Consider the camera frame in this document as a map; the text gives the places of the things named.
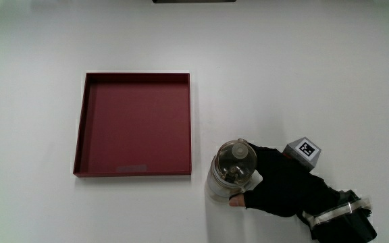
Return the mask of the person's right hand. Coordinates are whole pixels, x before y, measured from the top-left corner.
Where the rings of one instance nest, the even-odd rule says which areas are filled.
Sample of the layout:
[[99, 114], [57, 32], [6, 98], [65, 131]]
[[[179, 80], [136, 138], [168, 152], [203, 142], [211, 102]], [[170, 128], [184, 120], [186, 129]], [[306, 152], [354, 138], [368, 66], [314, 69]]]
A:
[[318, 215], [337, 205], [339, 192], [309, 173], [299, 162], [275, 148], [251, 145], [257, 156], [262, 181], [253, 190], [233, 196], [231, 207], [265, 211], [292, 217], [303, 211]]

